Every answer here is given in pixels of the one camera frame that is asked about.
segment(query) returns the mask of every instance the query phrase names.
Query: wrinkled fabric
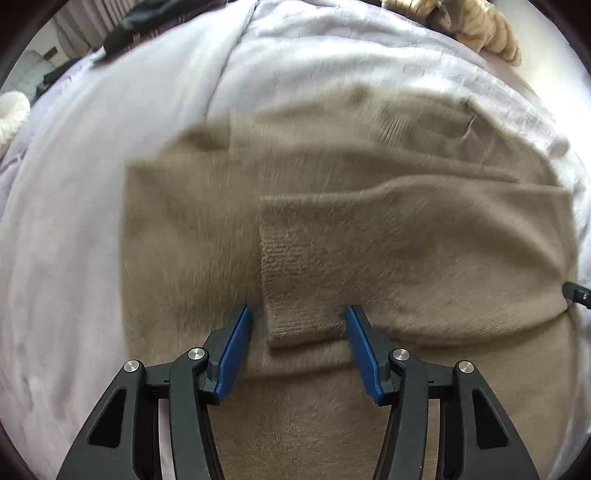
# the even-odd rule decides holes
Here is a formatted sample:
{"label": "wrinkled fabric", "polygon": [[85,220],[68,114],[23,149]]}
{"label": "wrinkled fabric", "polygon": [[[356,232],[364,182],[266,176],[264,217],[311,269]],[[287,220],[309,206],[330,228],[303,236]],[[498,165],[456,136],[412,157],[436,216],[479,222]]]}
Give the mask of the wrinkled fabric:
{"label": "wrinkled fabric", "polygon": [[[0,419],[41,480],[55,478],[128,359],[118,267],[125,164],[207,117],[353,82],[469,98],[536,145],[574,194],[579,280],[590,281],[587,172],[508,69],[361,2],[239,0],[84,73],[45,114],[22,159],[0,222]],[[582,372],[566,457],[591,419],[591,375]],[[170,473],[170,457],[163,462]]]}
{"label": "wrinkled fabric", "polygon": [[[359,401],[359,372],[338,350],[351,304],[396,346],[447,365],[469,358],[491,375],[547,476],[577,377],[561,292],[575,276],[570,193],[535,148],[469,102],[354,87],[212,117],[127,169],[121,281],[131,356],[173,361],[232,307],[257,312],[238,401],[213,414],[229,479],[371,474],[383,430],[367,426],[387,412]],[[310,355],[321,341],[324,351]],[[500,363],[495,353],[509,348]],[[266,388],[267,401],[256,393]],[[328,441],[351,431],[355,441]],[[261,466],[245,469],[252,460]]]}

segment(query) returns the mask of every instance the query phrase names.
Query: fuzzy knit fabric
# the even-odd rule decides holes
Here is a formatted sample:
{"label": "fuzzy knit fabric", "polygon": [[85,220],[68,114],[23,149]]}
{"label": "fuzzy knit fabric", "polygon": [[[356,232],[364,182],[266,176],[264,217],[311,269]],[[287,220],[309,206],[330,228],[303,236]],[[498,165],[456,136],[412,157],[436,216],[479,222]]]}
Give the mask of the fuzzy knit fabric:
{"label": "fuzzy knit fabric", "polygon": [[521,65],[511,25],[486,0],[383,0],[382,6],[451,35],[477,53],[484,48],[511,65]]}
{"label": "fuzzy knit fabric", "polygon": [[469,101],[356,87],[230,114],[131,164],[125,195],[133,358],[173,360],[255,309],[245,369],[210,409],[229,480],[371,476],[388,409],[352,362],[353,303],[425,361],[472,360],[551,468],[577,375],[571,197]]}

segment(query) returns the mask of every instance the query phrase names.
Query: black bracket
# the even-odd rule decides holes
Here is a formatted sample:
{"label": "black bracket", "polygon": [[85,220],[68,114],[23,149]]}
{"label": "black bracket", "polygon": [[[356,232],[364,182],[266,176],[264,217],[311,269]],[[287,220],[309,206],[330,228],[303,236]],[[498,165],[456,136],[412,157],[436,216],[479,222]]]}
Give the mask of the black bracket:
{"label": "black bracket", "polygon": [[374,330],[360,306],[347,310],[346,328],[368,395],[379,406],[392,405],[374,479],[421,479],[428,401],[439,399],[436,480],[539,480],[509,416],[471,362],[421,361]]}
{"label": "black bracket", "polygon": [[177,480],[223,480],[207,405],[232,389],[251,336],[248,308],[174,362],[119,370],[72,444],[57,480],[161,480],[158,401],[169,399]]}
{"label": "black bracket", "polygon": [[588,309],[591,309],[591,290],[587,287],[567,281],[562,285],[562,295],[567,300],[574,303],[580,303]]}

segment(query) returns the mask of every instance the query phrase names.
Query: metal screw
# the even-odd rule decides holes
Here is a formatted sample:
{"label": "metal screw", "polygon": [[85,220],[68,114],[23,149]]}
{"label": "metal screw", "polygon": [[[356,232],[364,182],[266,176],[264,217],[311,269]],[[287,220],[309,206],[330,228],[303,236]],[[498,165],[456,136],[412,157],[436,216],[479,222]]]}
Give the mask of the metal screw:
{"label": "metal screw", "polygon": [[138,368],[139,368],[139,362],[137,360],[130,360],[129,362],[126,362],[125,365],[123,366],[123,369],[129,373],[135,372]]}
{"label": "metal screw", "polygon": [[462,360],[458,367],[465,374],[471,374],[474,371],[474,365],[472,365],[468,360]]}
{"label": "metal screw", "polygon": [[392,356],[396,360],[404,362],[405,360],[408,360],[410,358],[410,353],[408,353],[408,350],[405,350],[404,348],[397,348],[395,351],[392,352]]}
{"label": "metal screw", "polygon": [[193,348],[189,350],[189,358],[191,360],[201,360],[205,356],[203,348]]}

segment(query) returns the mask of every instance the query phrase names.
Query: white bedsheet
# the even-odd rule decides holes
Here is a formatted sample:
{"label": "white bedsheet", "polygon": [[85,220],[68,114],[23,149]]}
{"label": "white bedsheet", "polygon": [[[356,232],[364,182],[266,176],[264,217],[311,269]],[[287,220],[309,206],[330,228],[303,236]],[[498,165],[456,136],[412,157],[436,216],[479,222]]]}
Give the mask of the white bedsheet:
{"label": "white bedsheet", "polygon": [[[127,359],[118,263],[124,165],[207,116],[352,82],[471,96],[544,151],[575,193],[579,280],[589,282],[586,169],[536,98],[489,72],[511,80],[504,65],[354,0],[239,0],[73,83],[37,130],[0,222],[0,419],[34,473],[55,478]],[[589,353],[581,352],[569,454],[591,423]],[[557,469],[569,462],[564,455]]]}

